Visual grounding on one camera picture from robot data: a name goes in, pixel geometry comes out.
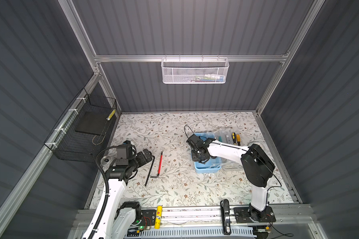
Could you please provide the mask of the black thin rod tool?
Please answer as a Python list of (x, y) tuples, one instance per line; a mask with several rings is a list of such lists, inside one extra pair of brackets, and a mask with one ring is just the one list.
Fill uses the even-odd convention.
[(155, 156), (152, 155), (151, 166), (150, 166), (150, 169), (149, 169), (149, 172), (148, 172), (145, 184), (144, 184), (145, 187), (148, 185), (148, 182), (149, 182), (149, 179), (150, 179), (150, 176), (151, 176), (151, 172), (152, 172), (152, 169), (153, 169), (153, 166), (154, 166), (154, 162), (155, 162)]

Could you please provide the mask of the blue plastic tool box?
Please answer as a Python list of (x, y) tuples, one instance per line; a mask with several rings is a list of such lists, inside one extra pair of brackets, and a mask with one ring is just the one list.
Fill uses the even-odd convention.
[(210, 160), (212, 158), (220, 157), (220, 158), (224, 158), (226, 160), (235, 162), (235, 163), (239, 164), (240, 166), (242, 166), (241, 158), (244, 154), (249, 152), (248, 146), (238, 146), (238, 145), (234, 145), (234, 144), (227, 144), (227, 143), (220, 142), (220, 141), (216, 140), (215, 138), (204, 139), (201, 136), (200, 136), (200, 138), (203, 140), (203, 143), (209, 143), (208, 152), (211, 156)]

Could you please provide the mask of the red pencil tool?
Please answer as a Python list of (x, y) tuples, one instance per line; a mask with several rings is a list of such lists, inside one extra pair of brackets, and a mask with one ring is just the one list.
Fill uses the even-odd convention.
[(161, 151), (161, 154), (160, 154), (160, 162), (159, 162), (159, 167), (158, 167), (158, 172), (157, 172), (157, 175), (156, 176), (151, 176), (151, 178), (158, 178), (160, 176), (160, 173), (161, 173), (161, 168), (162, 168), (162, 161), (163, 161), (163, 151)]

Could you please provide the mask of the orange handle screwdriver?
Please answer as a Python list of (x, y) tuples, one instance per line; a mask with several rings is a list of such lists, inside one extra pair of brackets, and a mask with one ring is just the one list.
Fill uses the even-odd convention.
[(239, 134), (236, 135), (236, 141), (237, 141), (237, 145), (241, 146), (241, 140), (240, 140), (240, 135)]

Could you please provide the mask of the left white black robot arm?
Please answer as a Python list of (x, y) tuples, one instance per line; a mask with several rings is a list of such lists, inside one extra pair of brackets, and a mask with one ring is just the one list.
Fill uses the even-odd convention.
[[(104, 171), (101, 158), (106, 151), (115, 149), (115, 161)], [(139, 202), (125, 202), (119, 206), (120, 200), (132, 179), (132, 174), (155, 157), (148, 149), (138, 152), (130, 141), (121, 145), (110, 146), (101, 150), (94, 162), (104, 180), (104, 189), (100, 205), (82, 235), (83, 239), (123, 239), (129, 228), (141, 219), (141, 205)]]

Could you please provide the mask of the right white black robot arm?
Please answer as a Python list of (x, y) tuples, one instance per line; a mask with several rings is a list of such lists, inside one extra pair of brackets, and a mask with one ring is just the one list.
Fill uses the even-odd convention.
[(268, 206), (268, 181), (273, 177), (275, 165), (258, 144), (238, 146), (220, 142), (214, 138), (203, 140), (193, 134), (186, 140), (190, 146), (192, 160), (206, 163), (211, 158), (221, 157), (240, 164), (248, 181), (252, 185), (252, 197), (249, 207), (262, 213)]

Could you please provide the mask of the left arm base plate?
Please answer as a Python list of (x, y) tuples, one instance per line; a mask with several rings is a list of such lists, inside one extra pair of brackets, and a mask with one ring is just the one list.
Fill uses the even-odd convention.
[(143, 209), (140, 214), (137, 214), (135, 221), (131, 224), (132, 227), (151, 226), (154, 227), (156, 219), (155, 209)]

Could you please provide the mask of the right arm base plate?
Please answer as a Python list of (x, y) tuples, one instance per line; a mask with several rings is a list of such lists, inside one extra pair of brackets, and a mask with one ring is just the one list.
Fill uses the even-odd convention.
[(274, 223), (275, 215), (270, 206), (266, 206), (263, 211), (258, 211), (251, 205), (248, 207), (233, 208), (234, 216), (237, 223)]

